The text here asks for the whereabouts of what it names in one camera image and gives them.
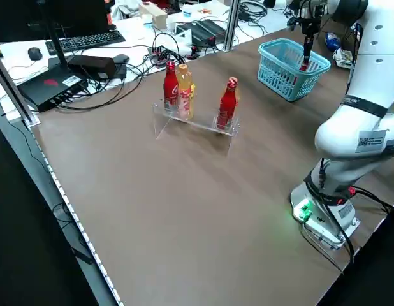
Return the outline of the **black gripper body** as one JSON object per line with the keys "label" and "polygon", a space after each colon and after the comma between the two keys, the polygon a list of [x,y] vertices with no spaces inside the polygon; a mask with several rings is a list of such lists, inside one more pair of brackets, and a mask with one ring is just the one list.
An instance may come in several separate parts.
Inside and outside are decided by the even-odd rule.
{"label": "black gripper body", "polygon": [[301,13],[300,26],[302,28],[302,34],[304,35],[317,34],[321,27],[321,15],[315,13],[313,16],[311,16],[310,13]]}

